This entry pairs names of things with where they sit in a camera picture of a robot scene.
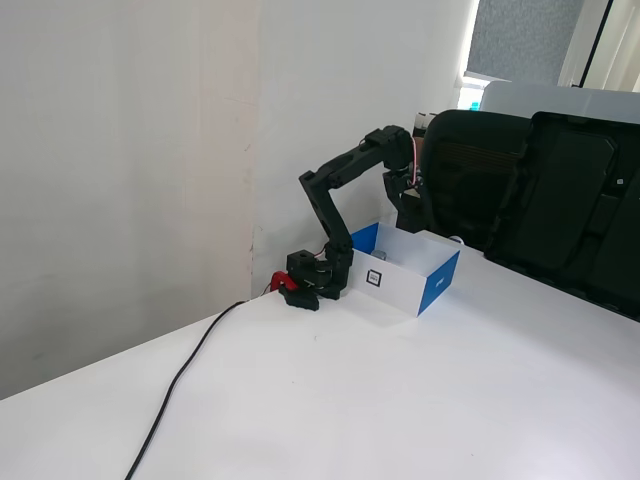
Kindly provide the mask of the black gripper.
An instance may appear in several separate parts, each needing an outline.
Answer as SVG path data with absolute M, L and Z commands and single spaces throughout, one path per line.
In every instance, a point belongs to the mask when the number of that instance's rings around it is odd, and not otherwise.
M 402 195 L 407 190 L 418 191 L 424 185 L 421 169 L 413 164 L 402 170 L 389 170 L 383 174 L 383 182 L 387 198 L 397 211 L 395 226 L 400 228 L 405 217 L 405 208 Z M 419 196 L 410 193 L 405 194 L 405 206 L 407 210 L 407 228 L 411 233 L 417 233 L 427 229 L 422 200 Z

